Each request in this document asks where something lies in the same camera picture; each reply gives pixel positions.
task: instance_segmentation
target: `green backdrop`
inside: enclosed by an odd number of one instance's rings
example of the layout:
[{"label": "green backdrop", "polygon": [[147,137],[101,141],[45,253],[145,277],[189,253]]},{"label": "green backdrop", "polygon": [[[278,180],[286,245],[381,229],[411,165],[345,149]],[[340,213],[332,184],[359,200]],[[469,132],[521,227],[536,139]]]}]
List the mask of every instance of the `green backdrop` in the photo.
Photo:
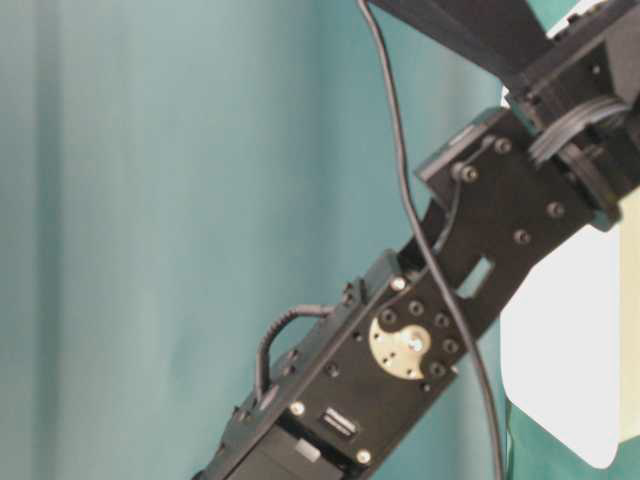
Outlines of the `green backdrop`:
[{"label": "green backdrop", "polygon": [[[417,164],[499,86],[382,25]],[[272,319],[409,236],[369,32],[346,0],[4,0],[0,27],[1,475],[186,480]],[[376,478],[490,478],[460,377]]]}]

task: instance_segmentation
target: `screw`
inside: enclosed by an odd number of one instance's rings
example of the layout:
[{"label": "screw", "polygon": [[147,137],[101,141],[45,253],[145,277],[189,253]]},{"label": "screw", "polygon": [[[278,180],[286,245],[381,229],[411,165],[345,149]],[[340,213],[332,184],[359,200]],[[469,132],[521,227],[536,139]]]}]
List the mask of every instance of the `screw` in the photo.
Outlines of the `screw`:
[{"label": "screw", "polygon": [[396,320],[398,320],[396,312],[394,312],[390,308],[387,308],[384,312],[382,312],[382,315],[380,317],[382,318],[382,323],[386,323],[387,325],[392,325],[396,323]]},{"label": "screw", "polygon": [[445,373],[447,373],[447,369],[445,368],[445,366],[438,362],[434,362],[429,365],[429,371],[431,372],[431,375],[436,378],[440,378],[444,376]]},{"label": "screw", "polygon": [[531,234],[523,229],[516,230],[513,239],[518,245],[528,245],[531,243]]},{"label": "screw", "polygon": [[371,452],[369,450],[358,450],[358,453],[356,454],[356,458],[358,459],[358,462],[362,463],[363,465],[368,464],[369,462],[371,462]]},{"label": "screw", "polygon": [[460,351],[460,345],[455,340],[448,338],[442,342],[442,349],[447,353],[458,353]]},{"label": "screw", "polygon": [[494,148],[496,152],[499,153],[500,155],[506,155],[507,153],[511,152],[511,149],[513,148],[513,144],[511,143],[511,140],[503,137],[496,140]]},{"label": "screw", "polygon": [[409,302],[409,313],[416,317],[419,317],[424,313],[424,305],[417,300]]},{"label": "screw", "polygon": [[560,202],[551,202],[549,205],[547,205],[547,214],[555,220],[564,217],[564,205]]},{"label": "screw", "polygon": [[389,285],[391,286],[391,290],[394,292],[401,292],[407,288],[407,281],[404,277],[394,277]]},{"label": "screw", "polygon": [[465,165],[460,170],[460,179],[465,183],[473,183],[478,180],[478,177],[480,177],[480,173],[473,165]]},{"label": "screw", "polygon": [[338,368],[338,365],[333,362],[326,366],[325,372],[327,372],[327,375],[329,375],[331,378],[336,378],[340,375],[340,369]]},{"label": "screw", "polygon": [[451,325],[451,319],[446,313],[440,312],[436,315],[435,323],[437,327],[447,328],[449,325]]},{"label": "screw", "polygon": [[305,411],[304,403],[302,403],[302,402],[294,402],[289,407],[289,410],[296,417],[301,417],[302,415],[304,415],[304,411]]}]

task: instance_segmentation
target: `teal curtain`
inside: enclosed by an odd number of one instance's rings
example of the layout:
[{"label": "teal curtain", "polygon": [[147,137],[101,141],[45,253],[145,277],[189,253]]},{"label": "teal curtain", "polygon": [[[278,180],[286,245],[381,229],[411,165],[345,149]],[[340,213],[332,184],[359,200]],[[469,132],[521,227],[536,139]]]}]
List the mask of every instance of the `teal curtain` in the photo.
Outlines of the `teal curtain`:
[{"label": "teal curtain", "polygon": [[[379,15],[415,165],[499,85]],[[271,320],[409,237],[369,32],[345,0],[4,0],[0,26],[2,477],[191,478]],[[481,347],[499,392],[497,326]],[[376,478],[427,472],[491,478],[467,361]]]}]

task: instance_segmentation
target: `black wire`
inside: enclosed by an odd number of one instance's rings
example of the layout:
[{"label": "black wire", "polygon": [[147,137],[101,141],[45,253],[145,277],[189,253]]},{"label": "black wire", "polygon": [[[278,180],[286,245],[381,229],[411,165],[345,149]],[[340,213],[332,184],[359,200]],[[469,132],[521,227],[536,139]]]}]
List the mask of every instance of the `black wire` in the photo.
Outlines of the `black wire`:
[{"label": "black wire", "polygon": [[491,435],[491,445],[493,448],[493,463],[495,478],[498,480],[504,479],[504,464],[502,462],[502,444],[500,441],[500,426],[498,423],[498,415],[496,414],[495,403],[493,399],[493,393],[491,392],[491,385],[489,384],[489,378],[487,376],[487,370],[478,351],[475,339],[471,334],[465,315],[458,304],[456,295],[453,292],[451,286],[447,282],[438,261],[429,246],[429,243],[425,237],[425,234],[418,220],[418,214],[416,207],[411,196],[411,187],[408,180],[408,166],[407,166],[407,153],[404,140],[404,132],[402,128],[402,119],[400,117],[400,108],[398,106],[398,95],[396,92],[396,86],[393,78],[393,71],[391,68],[391,62],[389,60],[389,54],[384,41],[384,36],[380,30],[380,26],[375,17],[371,13],[367,0],[357,0],[358,6],[362,11],[362,14],[371,29],[371,33],[375,40],[378,55],[380,56],[380,62],[382,64],[382,71],[384,74],[385,86],[387,89],[387,96],[389,100],[389,108],[391,110],[391,120],[393,123],[393,133],[395,137],[395,149],[396,149],[396,168],[398,179],[400,181],[400,191],[402,193],[402,204],[409,217],[409,223],[411,229],[415,235],[416,241],[422,255],[424,256],[426,265],[433,275],[442,298],[444,299],[447,307],[451,311],[453,319],[460,330],[460,335],[467,348],[467,351],[471,355],[471,360],[475,368],[478,383],[482,390],[482,396],[484,398],[484,405],[487,414],[487,421],[489,423],[489,433]]},{"label": "black wire", "polygon": [[297,307],[287,310],[280,316],[280,318],[278,318],[278,320],[271,324],[269,330],[267,330],[267,333],[260,342],[258,353],[256,354],[256,379],[254,389],[256,400],[258,402],[262,401],[262,398],[269,390],[269,386],[271,384],[271,378],[269,375],[271,367],[269,350],[271,350],[271,345],[280,332],[298,317],[324,318],[331,315],[334,308],[335,307],[327,305],[298,305]]}]

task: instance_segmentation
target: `white surface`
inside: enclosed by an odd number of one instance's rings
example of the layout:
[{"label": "white surface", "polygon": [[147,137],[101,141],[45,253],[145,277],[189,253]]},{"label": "white surface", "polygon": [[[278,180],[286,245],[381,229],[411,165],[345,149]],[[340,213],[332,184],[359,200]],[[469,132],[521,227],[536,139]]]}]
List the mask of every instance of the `white surface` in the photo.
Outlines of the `white surface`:
[{"label": "white surface", "polygon": [[596,468],[611,464],[620,438],[619,242],[618,229],[585,228],[531,272],[502,315],[507,396]]}]

